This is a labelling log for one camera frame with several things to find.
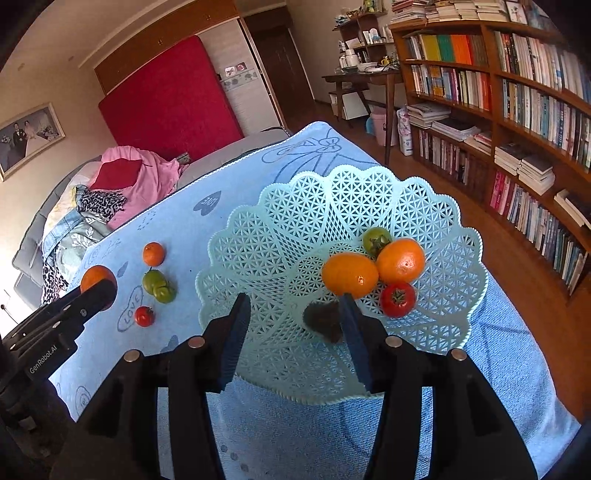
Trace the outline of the oval orange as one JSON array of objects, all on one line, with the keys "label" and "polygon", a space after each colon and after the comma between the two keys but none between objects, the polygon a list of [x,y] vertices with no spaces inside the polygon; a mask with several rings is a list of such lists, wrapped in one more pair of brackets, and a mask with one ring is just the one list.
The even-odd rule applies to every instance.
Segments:
[{"label": "oval orange", "polygon": [[349,293],[360,299],[377,288],[379,279],[376,264],[360,253],[332,255],[322,266],[322,282],[336,296]]}]

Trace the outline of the wooden bookshelf with books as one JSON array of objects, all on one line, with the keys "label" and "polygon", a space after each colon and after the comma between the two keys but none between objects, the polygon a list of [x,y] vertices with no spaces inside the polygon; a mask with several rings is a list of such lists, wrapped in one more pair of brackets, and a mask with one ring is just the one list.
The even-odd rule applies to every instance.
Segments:
[{"label": "wooden bookshelf with books", "polygon": [[532,1],[396,1],[393,36],[415,156],[460,178],[479,158],[484,206],[568,294],[590,282],[590,72]]}]

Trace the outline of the grey bed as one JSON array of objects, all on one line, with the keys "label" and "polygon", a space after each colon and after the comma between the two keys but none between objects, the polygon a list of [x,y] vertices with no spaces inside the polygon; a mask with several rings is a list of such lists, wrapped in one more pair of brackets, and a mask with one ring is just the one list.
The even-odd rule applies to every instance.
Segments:
[{"label": "grey bed", "polygon": [[[238,159],[242,154],[283,141],[290,136],[290,132],[280,127],[271,127],[263,132],[246,136],[242,140],[231,143],[216,152],[206,155],[188,166],[188,172],[180,175],[179,185],[188,183],[204,176],[205,174],[221,167],[222,165]],[[12,266],[19,272],[14,285],[16,295],[30,308],[41,306],[42,299],[42,241],[44,231],[52,229],[49,221],[51,212],[58,212],[56,206],[64,205],[65,213],[59,214],[59,222],[65,215],[73,210],[66,206],[68,199],[75,200],[75,188],[86,182],[85,173],[96,173],[99,167],[99,157],[89,160],[70,172],[50,193],[41,208],[35,213],[33,220],[27,228],[19,249],[17,250]]]}]

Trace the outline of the green tomato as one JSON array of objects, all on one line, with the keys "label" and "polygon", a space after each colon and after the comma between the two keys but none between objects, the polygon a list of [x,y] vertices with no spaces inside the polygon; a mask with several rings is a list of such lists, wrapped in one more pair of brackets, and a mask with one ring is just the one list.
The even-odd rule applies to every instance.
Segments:
[{"label": "green tomato", "polygon": [[159,270],[150,269],[142,277],[142,287],[151,296],[154,295],[155,289],[166,286],[167,280]]},{"label": "green tomato", "polygon": [[377,258],[392,241],[390,232],[382,227],[373,227],[363,233],[363,248],[373,258]]},{"label": "green tomato", "polygon": [[159,282],[153,286],[152,296],[162,304],[171,303],[176,297],[176,291],[167,282]]}]

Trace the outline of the dark purple wrinkled fruit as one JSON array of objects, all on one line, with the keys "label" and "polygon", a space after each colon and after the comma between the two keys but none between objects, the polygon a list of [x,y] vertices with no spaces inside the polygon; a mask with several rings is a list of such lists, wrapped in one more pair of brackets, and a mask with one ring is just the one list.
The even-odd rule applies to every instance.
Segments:
[{"label": "dark purple wrinkled fruit", "polygon": [[304,325],[318,333],[326,342],[337,344],[342,341],[342,327],[339,323],[339,303],[313,302],[304,309]]}]

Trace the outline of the small red tomato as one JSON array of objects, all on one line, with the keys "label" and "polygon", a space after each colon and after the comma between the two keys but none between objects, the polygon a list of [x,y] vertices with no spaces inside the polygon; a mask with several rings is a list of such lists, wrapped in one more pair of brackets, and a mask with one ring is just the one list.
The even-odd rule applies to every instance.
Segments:
[{"label": "small red tomato", "polygon": [[151,326],[155,321],[153,310],[147,306],[138,307],[134,312],[134,321],[142,328]]}]

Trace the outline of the light blue lattice basket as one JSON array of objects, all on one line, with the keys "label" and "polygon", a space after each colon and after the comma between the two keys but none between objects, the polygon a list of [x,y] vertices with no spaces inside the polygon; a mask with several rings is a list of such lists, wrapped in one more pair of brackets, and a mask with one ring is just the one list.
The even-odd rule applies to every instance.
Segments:
[{"label": "light blue lattice basket", "polygon": [[[401,318],[381,305],[394,265],[370,251],[374,228],[393,239],[395,253],[404,244],[422,251],[409,280],[416,302]],[[327,176],[304,172],[267,186],[256,205],[229,215],[207,253],[209,263],[195,280],[200,323],[228,314],[239,294],[249,296],[238,376],[304,404],[366,393],[346,345],[304,322],[308,306],[352,294],[388,333],[444,354],[467,343],[488,288],[481,236],[461,224],[456,201],[424,179],[399,180],[383,167],[344,165]]]}]

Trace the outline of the bumpy mandarin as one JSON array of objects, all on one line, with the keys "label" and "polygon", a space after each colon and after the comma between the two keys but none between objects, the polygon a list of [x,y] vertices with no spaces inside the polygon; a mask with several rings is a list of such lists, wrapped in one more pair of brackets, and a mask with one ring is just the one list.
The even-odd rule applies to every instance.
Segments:
[{"label": "bumpy mandarin", "polygon": [[92,288],[95,284],[98,284],[102,280],[108,280],[114,287],[114,294],[111,297],[111,302],[108,303],[103,310],[107,310],[111,307],[116,298],[117,293],[117,281],[114,274],[105,266],[103,265],[95,265],[89,268],[83,275],[82,280],[80,282],[80,291],[82,293],[86,292],[90,288]]}]

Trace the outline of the pink waste bin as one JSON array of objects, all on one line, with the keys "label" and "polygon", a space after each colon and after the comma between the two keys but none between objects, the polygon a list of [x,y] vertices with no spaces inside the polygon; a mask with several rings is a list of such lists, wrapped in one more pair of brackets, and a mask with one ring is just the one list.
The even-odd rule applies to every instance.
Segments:
[{"label": "pink waste bin", "polygon": [[[386,135],[387,135],[387,110],[382,107],[374,107],[370,118],[372,119],[374,133],[377,139],[377,143],[384,147],[386,146]],[[398,145],[398,131],[397,131],[397,116],[393,113],[391,117],[391,145]]]}]

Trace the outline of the framed wedding photo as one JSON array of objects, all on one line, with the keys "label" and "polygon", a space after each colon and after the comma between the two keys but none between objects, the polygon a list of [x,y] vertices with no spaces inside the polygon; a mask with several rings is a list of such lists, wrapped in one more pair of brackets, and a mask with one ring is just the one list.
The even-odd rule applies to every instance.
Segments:
[{"label": "framed wedding photo", "polygon": [[66,137],[51,102],[2,122],[0,134],[2,181]]}]

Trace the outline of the red upright mattress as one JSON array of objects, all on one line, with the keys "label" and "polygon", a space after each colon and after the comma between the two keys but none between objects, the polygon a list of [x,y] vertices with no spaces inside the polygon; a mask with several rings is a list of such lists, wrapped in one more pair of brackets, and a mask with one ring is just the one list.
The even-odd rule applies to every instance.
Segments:
[{"label": "red upright mattress", "polygon": [[197,35],[170,47],[98,104],[119,146],[196,161],[243,138],[211,59]]}]

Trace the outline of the pile of clothes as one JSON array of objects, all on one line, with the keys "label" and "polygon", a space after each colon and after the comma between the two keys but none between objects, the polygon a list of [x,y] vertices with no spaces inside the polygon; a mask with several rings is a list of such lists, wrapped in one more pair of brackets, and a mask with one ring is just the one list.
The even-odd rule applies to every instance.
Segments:
[{"label": "pile of clothes", "polygon": [[184,166],[151,151],[132,146],[107,149],[96,173],[75,188],[75,200],[65,213],[51,212],[52,229],[42,241],[42,304],[65,295],[86,251],[127,221],[173,193]]}]

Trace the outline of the dark wooden door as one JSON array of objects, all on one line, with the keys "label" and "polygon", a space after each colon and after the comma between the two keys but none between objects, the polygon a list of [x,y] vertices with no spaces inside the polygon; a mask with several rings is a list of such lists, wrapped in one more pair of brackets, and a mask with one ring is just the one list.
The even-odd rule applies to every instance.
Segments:
[{"label": "dark wooden door", "polygon": [[247,14],[245,24],[279,103],[287,128],[297,131],[315,117],[315,101],[307,74],[294,44],[287,6]]}]

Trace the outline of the large red tomato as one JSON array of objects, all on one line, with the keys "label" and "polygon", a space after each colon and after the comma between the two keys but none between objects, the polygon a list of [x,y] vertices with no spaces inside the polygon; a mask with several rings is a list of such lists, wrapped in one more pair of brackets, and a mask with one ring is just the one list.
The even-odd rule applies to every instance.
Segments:
[{"label": "large red tomato", "polygon": [[402,318],[410,313],[417,301],[414,287],[402,280],[391,282],[382,292],[382,311],[391,318]]}]

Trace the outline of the small mandarin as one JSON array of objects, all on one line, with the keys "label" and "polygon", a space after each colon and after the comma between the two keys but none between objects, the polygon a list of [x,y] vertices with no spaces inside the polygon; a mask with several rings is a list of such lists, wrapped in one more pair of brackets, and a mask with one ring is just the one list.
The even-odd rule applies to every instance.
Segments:
[{"label": "small mandarin", "polygon": [[149,267],[161,265],[165,256],[165,248],[158,242],[150,242],[143,247],[142,260]]}]

